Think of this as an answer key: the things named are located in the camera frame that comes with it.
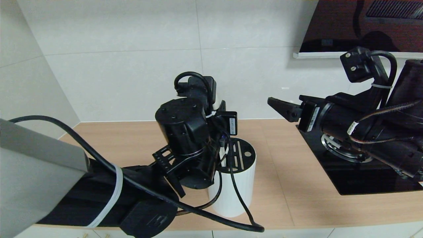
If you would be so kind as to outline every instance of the cable tie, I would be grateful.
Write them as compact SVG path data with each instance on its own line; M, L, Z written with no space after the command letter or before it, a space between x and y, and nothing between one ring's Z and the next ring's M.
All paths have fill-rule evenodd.
M106 206L103 208L103 210L98 214L98 216L85 228L96 228L100 223L103 221L103 219L106 217L106 215L110 212L110 210L113 208L113 206L116 204L116 202L119 199L119 196L122 192L122 186L124 184L124 175L122 172L122 168L119 166L113 164L116 170L116 185L115 190L113 191L112 196L110 197L109 202L106 204Z
M379 84L375 84L375 83L372 83L371 85L372 85L372 87L381 88L381 89L391 89L392 88L392 86L379 85Z
M209 118L209 117L214 116L214 115L216 115L216 111L212 111L210 115L206 116L206 118Z
M353 121L351 125L349 126L348 131L346 131L346 133L350 136L357 125L358 125L358 122Z

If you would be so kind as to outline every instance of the label sticker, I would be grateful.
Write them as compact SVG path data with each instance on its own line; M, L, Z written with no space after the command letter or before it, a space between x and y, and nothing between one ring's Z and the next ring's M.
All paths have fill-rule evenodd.
M320 110L320 108L314 109L314 113L313 113L313 116L311 117L310 124L308 125L307 132L309 132L309 131L311 131L311 129L313 129L313 126L314 126L314 123L316 122L316 118L317 118L317 115L319 113L319 110Z
M229 132L231 133L231 135L236 134L235 118L229 118Z

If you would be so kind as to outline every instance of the white cabinet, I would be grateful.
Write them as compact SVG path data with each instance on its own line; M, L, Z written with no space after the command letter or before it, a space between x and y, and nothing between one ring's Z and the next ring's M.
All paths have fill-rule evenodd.
M300 230L266 230L264 233L248 232L242 230L213 231L214 238L327 238L333 228L325 229L300 229Z
M31 226L15 238L100 238L94 231L85 229Z
M423 221L369 227L335 228L329 238L409 238L423 227Z
M95 230L101 238L133 238L121 230ZM213 238L212 231L164 231L154 238Z

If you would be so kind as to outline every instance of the countertop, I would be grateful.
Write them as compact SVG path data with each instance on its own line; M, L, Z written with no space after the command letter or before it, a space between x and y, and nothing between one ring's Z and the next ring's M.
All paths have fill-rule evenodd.
M238 136L257 153L254 220L266 229L354 227L423 220L423 191L342 196L294 123L284 119L239 120ZM121 167L147 165L166 145L156 122L86 122L75 130L107 160ZM76 144L69 135L63 141ZM207 189L184 188L181 201L198 206ZM245 214L232 220L249 223ZM167 230L232 229L206 218L176 217Z

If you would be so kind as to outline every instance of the black induction cooktop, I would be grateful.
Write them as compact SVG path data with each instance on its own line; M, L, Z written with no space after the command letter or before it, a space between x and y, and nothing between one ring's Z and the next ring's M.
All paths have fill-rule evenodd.
M423 190L423 186L418 183L423 181L423 177L401 176L376 159L367 163L344 160L323 146L323 134L320 131L300 133L341 195Z

